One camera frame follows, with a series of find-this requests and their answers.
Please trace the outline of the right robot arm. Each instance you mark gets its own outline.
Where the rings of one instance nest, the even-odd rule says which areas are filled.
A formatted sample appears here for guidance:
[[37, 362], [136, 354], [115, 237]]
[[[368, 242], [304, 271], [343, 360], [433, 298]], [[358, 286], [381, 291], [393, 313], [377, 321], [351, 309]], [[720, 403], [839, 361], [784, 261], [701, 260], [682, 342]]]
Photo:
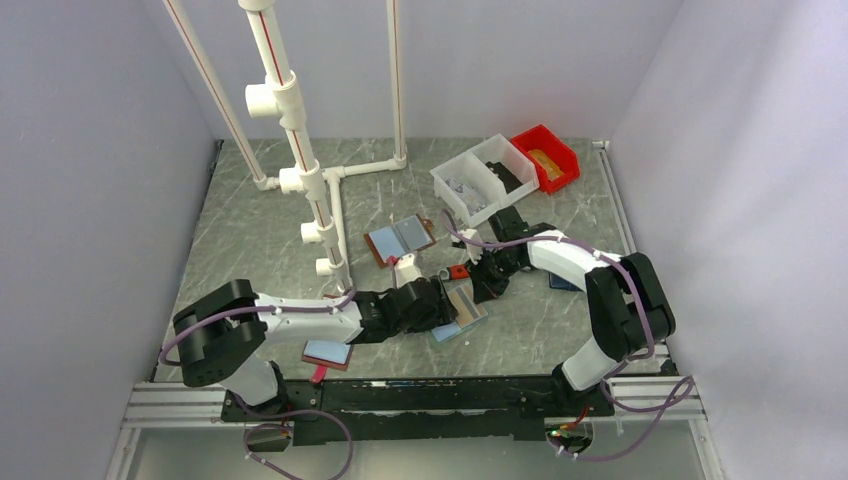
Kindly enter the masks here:
[[531, 225], [513, 206], [499, 210], [489, 224], [493, 242], [475, 239], [468, 230], [453, 236], [469, 252], [466, 269], [475, 302], [501, 297], [511, 277], [526, 269], [548, 272], [586, 296], [591, 336], [552, 371], [551, 401], [560, 413], [578, 413], [590, 390], [628, 362], [652, 357], [657, 343], [675, 332], [674, 313], [648, 256], [612, 254], [551, 224]]

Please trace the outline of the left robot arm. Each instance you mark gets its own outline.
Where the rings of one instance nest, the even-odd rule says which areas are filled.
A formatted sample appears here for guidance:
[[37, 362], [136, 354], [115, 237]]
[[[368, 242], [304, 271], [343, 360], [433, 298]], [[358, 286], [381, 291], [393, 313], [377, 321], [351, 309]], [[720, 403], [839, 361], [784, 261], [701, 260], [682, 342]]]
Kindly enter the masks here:
[[219, 384], [258, 417], [272, 420], [285, 411], [288, 394], [280, 367], [257, 353], [264, 343], [377, 344], [428, 332], [456, 315], [437, 277], [383, 291], [351, 288], [339, 298], [315, 300], [273, 297], [237, 279], [173, 317], [174, 337], [163, 345], [159, 361], [180, 368], [185, 386]]

